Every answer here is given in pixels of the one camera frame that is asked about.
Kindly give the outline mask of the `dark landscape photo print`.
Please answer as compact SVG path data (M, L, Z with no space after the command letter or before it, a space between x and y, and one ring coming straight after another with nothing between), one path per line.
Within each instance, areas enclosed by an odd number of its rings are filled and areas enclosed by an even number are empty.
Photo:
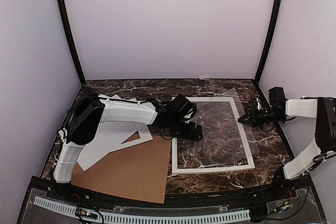
M82 149L78 164L86 171L136 132L132 122L99 122L94 139Z

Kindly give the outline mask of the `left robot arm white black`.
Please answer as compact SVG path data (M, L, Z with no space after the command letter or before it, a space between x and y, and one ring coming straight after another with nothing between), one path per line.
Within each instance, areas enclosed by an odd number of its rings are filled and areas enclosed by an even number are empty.
M153 125L168 130L172 138L199 141L203 139L202 126L191 120L196 113L196 104L182 94L171 101L130 101L98 94L95 89L86 90L68 110L65 126L58 130L62 147L53 170L54 193L63 201L74 197L74 189L68 183L80 153L94 140L99 125Z

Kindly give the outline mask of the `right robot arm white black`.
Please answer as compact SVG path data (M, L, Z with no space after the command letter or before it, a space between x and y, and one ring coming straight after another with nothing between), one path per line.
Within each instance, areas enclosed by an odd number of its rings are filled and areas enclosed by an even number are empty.
M269 89L268 95L269 106L255 98L253 107L238 122L260 129L268 123L293 122L285 127L285 133L292 138L296 156L277 171L276 182L268 187L269 197L278 200L288 191L287 180L297 180L335 157L335 98L288 99L282 87Z

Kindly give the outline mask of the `white mat board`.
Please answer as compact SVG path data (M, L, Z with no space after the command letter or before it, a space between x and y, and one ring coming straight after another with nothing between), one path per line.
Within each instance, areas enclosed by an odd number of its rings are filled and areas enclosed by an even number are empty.
M148 141L153 140L152 134L147 125L134 123L133 124L134 133L130 135L123 142L114 144L112 147L112 152L122 150L124 148L133 147Z

